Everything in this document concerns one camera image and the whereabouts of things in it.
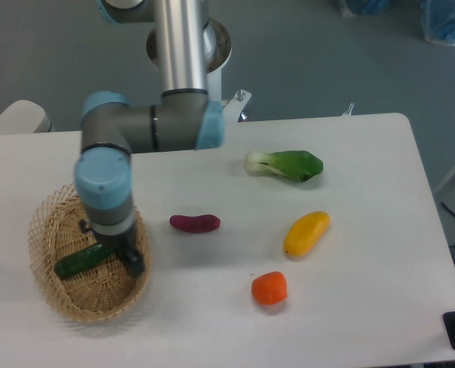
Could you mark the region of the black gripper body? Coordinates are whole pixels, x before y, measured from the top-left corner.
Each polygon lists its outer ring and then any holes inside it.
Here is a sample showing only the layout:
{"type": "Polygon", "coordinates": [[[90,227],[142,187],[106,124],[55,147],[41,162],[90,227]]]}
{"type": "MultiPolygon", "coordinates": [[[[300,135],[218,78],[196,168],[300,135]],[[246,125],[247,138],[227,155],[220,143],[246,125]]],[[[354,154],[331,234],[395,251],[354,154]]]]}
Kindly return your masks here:
{"type": "Polygon", "coordinates": [[[136,225],[127,226],[125,230],[113,230],[110,234],[112,226],[106,226],[104,230],[99,230],[97,225],[93,228],[90,222],[81,219],[78,222],[80,230],[83,234],[92,233],[94,238],[109,248],[117,251],[131,250],[136,247],[136,225]]]}

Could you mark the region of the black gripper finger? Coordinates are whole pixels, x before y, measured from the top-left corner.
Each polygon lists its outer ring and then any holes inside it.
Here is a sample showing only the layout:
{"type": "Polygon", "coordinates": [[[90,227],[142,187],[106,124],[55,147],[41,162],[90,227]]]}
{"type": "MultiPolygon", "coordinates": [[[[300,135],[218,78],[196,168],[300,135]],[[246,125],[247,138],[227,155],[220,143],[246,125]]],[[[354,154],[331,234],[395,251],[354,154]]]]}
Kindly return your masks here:
{"type": "Polygon", "coordinates": [[[131,277],[139,277],[145,271],[143,257],[136,248],[119,248],[118,258],[124,264],[131,277]]]}

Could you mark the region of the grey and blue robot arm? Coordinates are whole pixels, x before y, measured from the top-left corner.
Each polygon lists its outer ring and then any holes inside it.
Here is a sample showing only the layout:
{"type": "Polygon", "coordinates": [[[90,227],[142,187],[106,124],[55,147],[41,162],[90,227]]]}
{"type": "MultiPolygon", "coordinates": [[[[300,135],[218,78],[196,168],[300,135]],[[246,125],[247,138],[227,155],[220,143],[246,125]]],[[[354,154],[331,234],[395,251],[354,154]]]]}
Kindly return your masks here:
{"type": "Polygon", "coordinates": [[[133,277],[145,270],[136,247],[131,157],[135,153],[202,150],[224,141],[221,103],[208,92],[205,39],[213,38],[205,1],[100,1],[114,24],[155,24],[161,101],[133,107],[100,91],[83,107],[74,185],[97,241],[117,254],[133,277]]]}

